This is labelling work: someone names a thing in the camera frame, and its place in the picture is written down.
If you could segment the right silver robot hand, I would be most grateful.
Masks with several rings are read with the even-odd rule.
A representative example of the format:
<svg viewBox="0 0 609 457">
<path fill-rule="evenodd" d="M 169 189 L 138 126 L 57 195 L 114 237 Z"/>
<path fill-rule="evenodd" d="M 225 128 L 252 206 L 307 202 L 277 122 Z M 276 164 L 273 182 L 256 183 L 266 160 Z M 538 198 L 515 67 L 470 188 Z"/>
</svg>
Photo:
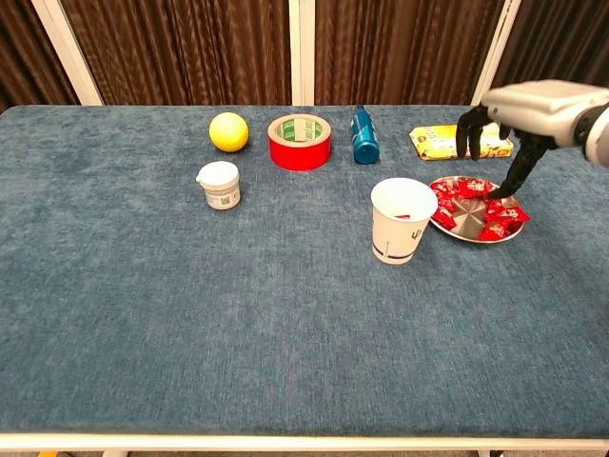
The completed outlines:
<svg viewBox="0 0 609 457">
<path fill-rule="evenodd" d="M 607 88 L 546 79 L 491 89 L 458 121 L 460 159 L 481 157 L 481 133 L 491 123 L 500 127 L 501 139 L 513 132 L 520 149 L 490 200 L 514 195 L 550 149 L 579 147 L 588 162 L 608 166 Z"/>
</svg>

